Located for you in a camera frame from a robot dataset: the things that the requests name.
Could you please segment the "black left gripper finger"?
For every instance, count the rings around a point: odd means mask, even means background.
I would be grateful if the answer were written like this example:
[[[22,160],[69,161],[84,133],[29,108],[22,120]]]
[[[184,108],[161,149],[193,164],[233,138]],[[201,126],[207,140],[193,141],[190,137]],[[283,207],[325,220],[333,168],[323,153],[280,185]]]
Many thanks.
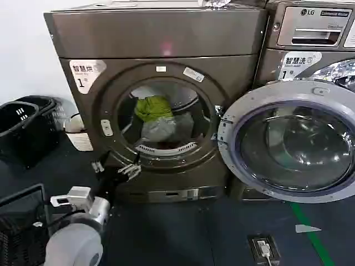
[[[130,181],[141,173],[140,152],[137,153],[133,163],[118,170],[118,175],[124,181]]]
[[[95,173],[101,173],[105,171],[105,164],[106,161],[108,159],[108,157],[110,156],[111,151],[107,151],[105,153],[103,153],[102,155],[100,155],[95,161],[92,162],[92,168],[94,170]]]

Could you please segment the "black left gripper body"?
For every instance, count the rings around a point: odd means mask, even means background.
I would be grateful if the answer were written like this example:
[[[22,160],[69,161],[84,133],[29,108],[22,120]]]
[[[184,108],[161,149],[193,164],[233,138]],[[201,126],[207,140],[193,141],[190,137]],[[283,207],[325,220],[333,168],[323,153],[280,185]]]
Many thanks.
[[[118,172],[116,167],[106,167],[103,172],[96,174],[98,184],[94,188],[94,196],[114,202],[117,187],[126,182],[126,175]]]

